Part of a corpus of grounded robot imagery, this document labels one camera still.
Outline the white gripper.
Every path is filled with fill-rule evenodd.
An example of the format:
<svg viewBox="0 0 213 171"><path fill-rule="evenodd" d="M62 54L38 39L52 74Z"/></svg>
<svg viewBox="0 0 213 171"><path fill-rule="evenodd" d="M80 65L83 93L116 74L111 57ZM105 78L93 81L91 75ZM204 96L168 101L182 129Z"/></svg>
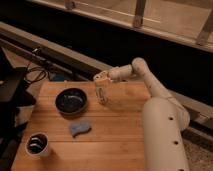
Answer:
<svg viewBox="0 0 213 171"><path fill-rule="evenodd" d="M108 76L107 71L102 71L96 74L93 77L95 84L95 92L98 99L98 102L102 105L105 105L108 101L106 89L109 83L111 82L110 77Z"/></svg>

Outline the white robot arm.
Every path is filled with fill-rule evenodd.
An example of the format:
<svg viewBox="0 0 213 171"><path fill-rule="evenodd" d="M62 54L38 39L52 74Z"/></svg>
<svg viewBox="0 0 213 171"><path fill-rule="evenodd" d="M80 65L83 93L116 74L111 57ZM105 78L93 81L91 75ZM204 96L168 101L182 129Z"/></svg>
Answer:
<svg viewBox="0 0 213 171"><path fill-rule="evenodd" d="M181 136L189 126L189 113L150 71L143 58L96 74L93 80L98 101L108 102L108 83L133 75L143 79L151 95L142 109L145 171L190 171Z"/></svg>

